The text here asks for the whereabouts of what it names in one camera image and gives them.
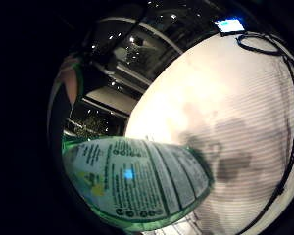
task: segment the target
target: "dark background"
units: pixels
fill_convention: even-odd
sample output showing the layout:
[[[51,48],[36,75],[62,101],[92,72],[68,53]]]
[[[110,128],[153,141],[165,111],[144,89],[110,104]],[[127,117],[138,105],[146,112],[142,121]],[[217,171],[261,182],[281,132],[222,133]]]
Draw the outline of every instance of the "dark background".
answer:
[[[59,64],[111,2],[0,2],[0,234],[103,234],[64,197],[45,137]],[[293,0],[239,2],[270,20],[294,50]],[[294,234],[294,201],[264,234]]]

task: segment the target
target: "black cable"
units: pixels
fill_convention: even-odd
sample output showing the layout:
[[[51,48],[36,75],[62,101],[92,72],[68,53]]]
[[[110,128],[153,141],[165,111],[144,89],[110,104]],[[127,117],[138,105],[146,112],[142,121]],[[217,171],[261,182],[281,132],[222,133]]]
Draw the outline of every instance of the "black cable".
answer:
[[[242,40],[246,39],[246,38],[259,38],[259,39],[263,39],[266,42],[268,42],[269,44],[271,44],[276,51],[265,51],[262,49],[258,49],[258,48],[253,48],[250,46],[247,46],[245,44],[242,43]],[[248,51],[253,51],[253,52],[257,52],[257,53],[262,53],[262,54],[266,54],[266,55],[271,55],[271,56],[282,56],[283,58],[283,62],[285,63],[285,65],[287,66],[290,75],[291,75],[291,79],[292,79],[292,84],[293,84],[293,88],[294,88],[294,72],[291,68],[291,65],[294,67],[294,60],[292,58],[290,58],[272,39],[272,37],[269,35],[268,39],[265,35],[263,34],[256,34],[256,33],[246,33],[246,34],[242,34],[240,35],[238,38],[236,38],[237,40],[237,44]],[[292,171],[294,165],[294,130],[293,130],[293,143],[292,143],[292,150],[291,150],[291,154],[290,154],[290,160],[288,162],[287,168],[283,173],[283,176],[280,180],[280,182],[276,185],[275,190],[273,191],[271,197],[269,198],[268,202],[266,203],[266,205],[264,206],[264,208],[262,209],[262,211],[256,216],[256,218],[254,220],[252,220],[252,222],[250,222],[249,225],[247,225],[243,230],[241,230],[239,233],[237,234],[242,234],[244,232],[246,232],[248,229],[250,229],[252,226],[254,226],[262,217],[263,215],[267,212],[267,210],[269,209],[269,207],[272,205],[272,203],[275,201],[275,199],[281,195],[284,191],[284,186],[285,183]]]
[[[262,50],[259,48],[247,46],[242,43],[242,41],[247,38],[259,38],[259,39],[265,40],[266,42],[271,44],[276,49],[276,51],[265,51],[265,50]],[[271,40],[269,40],[268,38],[266,38],[264,35],[261,35],[261,34],[245,33],[245,34],[242,34],[239,37],[237,37],[236,41],[237,41],[237,44],[241,48],[248,50],[248,51],[258,52],[258,53],[262,53],[262,54],[266,54],[266,55],[270,55],[270,56],[282,56],[283,55],[281,49],[274,42],[272,42]]]

